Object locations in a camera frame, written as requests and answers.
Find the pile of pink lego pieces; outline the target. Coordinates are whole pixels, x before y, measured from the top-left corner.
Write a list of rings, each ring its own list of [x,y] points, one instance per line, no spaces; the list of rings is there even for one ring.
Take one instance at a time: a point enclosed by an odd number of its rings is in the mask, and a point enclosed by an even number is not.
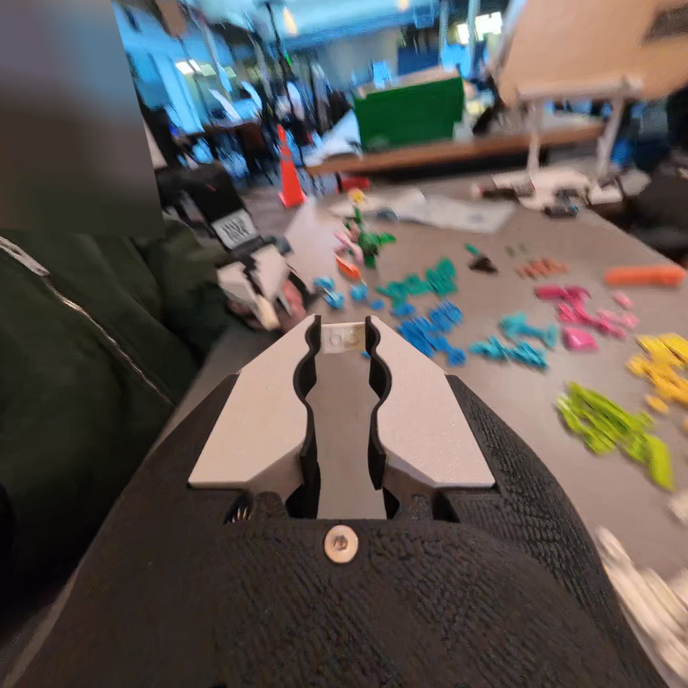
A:
[[[628,309],[591,311],[591,295],[581,286],[545,284],[534,288],[540,301],[555,305],[563,347],[574,353],[598,352],[598,338],[625,340],[640,321]]]

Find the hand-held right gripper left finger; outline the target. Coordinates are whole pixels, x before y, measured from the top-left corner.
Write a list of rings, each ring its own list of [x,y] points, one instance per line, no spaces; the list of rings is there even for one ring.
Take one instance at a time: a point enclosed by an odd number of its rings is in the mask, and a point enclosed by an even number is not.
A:
[[[283,501],[305,485],[300,454],[312,413],[297,372],[314,363],[321,317],[309,315],[243,366],[191,470],[194,489],[272,492]]]

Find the person's left hand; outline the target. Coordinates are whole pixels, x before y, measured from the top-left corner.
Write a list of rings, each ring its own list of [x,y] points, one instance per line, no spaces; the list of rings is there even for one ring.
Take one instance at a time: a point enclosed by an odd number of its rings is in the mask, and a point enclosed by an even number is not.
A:
[[[314,299],[305,283],[294,279],[285,280],[281,286],[281,298],[275,305],[282,334],[295,328],[308,316],[308,309]]]

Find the person's left forearm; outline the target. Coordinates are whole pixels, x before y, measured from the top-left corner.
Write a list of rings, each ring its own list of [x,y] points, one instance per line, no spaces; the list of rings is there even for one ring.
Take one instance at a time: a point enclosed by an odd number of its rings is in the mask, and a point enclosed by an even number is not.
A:
[[[236,321],[218,283],[226,252],[168,213],[162,223],[163,235],[134,239],[134,245],[158,284],[165,325],[203,360]]]

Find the pile of yellow lego pieces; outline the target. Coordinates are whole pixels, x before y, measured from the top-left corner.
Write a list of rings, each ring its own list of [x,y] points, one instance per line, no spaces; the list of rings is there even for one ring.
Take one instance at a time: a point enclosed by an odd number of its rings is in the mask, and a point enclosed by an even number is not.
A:
[[[646,406],[663,416],[672,405],[687,410],[687,339],[675,333],[634,339],[641,351],[627,360],[625,369],[649,384]]]

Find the pile of lime lego pieces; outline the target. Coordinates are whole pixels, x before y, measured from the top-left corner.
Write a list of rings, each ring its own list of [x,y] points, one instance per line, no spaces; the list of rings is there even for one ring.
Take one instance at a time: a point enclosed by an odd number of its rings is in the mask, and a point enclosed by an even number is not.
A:
[[[672,456],[655,433],[653,419],[632,413],[604,395],[569,383],[555,401],[563,426],[597,456],[622,452],[647,473],[651,482],[673,493],[676,490]]]

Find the instruction booklet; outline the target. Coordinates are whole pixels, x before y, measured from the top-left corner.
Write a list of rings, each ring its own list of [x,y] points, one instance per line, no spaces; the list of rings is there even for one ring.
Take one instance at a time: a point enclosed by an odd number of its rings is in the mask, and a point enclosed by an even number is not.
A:
[[[386,219],[427,225],[445,230],[491,234],[508,223],[516,211],[512,202],[463,201],[443,195],[424,195],[417,188],[394,194],[365,195],[355,204],[341,200],[328,207],[340,218],[354,217],[359,210],[363,219]]]

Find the green storage bin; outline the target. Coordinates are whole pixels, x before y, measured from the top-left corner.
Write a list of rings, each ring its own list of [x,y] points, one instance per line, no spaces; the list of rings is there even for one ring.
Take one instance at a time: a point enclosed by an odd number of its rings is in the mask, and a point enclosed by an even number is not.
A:
[[[356,97],[360,147],[373,153],[452,140],[464,105],[464,81],[459,75]]]

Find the orange traffic cone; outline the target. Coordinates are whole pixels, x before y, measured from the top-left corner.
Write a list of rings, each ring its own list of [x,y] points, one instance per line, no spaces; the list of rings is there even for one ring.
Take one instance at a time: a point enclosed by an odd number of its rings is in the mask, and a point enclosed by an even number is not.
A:
[[[298,178],[297,169],[288,145],[286,130],[281,125],[278,125],[277,133],[280,146],[281,190],[279,198],[286,209],[293,209],[301,206],[306,201],[306,195]]]

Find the long wooden desk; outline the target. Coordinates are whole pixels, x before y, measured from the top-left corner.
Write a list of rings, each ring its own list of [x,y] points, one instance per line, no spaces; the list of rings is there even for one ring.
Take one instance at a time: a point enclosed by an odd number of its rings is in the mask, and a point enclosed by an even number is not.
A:
[[[540,150],[595,141],[602,132],[603,122],[597,118],[549,117],[543,120],[540,127]],[[319,164],[306,164],[305,170],[310,177],[342,174],[388,176],[499,157],[526,156],[530,149],[530,140],[531,131],[527,126],[525,131],[520,133],[494,133],[485,137],[444,140],[364,153],[361,156],[351,154],[332,157]]]

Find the wide white lego plate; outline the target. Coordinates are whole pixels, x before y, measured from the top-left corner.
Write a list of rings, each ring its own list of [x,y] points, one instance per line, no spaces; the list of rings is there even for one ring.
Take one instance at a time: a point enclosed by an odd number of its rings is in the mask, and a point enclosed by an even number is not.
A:
[[[366,352],[366,323],[340,322],[321,325],[321,352],[324,355]]]

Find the pile of light blue lego pieces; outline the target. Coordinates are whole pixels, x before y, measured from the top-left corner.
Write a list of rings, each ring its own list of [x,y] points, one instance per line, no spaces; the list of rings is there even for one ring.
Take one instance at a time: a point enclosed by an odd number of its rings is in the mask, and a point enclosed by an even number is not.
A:
[[[548,353],[559,340],[555,324],[538,327],[528,321],[525,313],[515,312],[503,316],[498,328],[499,336],[471,343],[469,353],[500,365],[514,363],[539,372],[549,370]]]

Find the pile of white lego pieces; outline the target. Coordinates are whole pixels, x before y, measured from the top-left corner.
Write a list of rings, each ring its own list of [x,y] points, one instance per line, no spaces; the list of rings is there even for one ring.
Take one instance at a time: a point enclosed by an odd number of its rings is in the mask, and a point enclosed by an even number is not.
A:
[[[687,686],[687,483],[653,487],[596,470],[575,502],[625,615],[666,681]]]

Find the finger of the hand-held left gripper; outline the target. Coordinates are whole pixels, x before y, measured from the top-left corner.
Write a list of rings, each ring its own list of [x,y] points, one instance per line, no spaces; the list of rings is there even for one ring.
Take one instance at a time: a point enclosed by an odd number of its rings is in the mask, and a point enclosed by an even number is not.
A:
[[[275,315],[274,305],[280,304],[286,314],[292,314],[283,286],[290,275],[284,256],[276,247],[261,247],[252,254],[252,287],[256,294],[257,313]]]
[[[257,311],[256,294],[252,287],[252,270],[242,263],[232,263],[217,271],[218,284],[225,295],[233,302],[248,308],[250,313],[262,325],[263,329],[279,329],[277,314],[260,316]]]

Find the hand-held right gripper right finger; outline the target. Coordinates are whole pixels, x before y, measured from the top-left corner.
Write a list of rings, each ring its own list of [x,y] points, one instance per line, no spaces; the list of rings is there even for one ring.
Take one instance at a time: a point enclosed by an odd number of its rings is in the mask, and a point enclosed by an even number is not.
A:
[[[444,370],[377,316],[365,320],[369,385],[378,397],[368,469],[376,490],[398,501],[496,480]]]

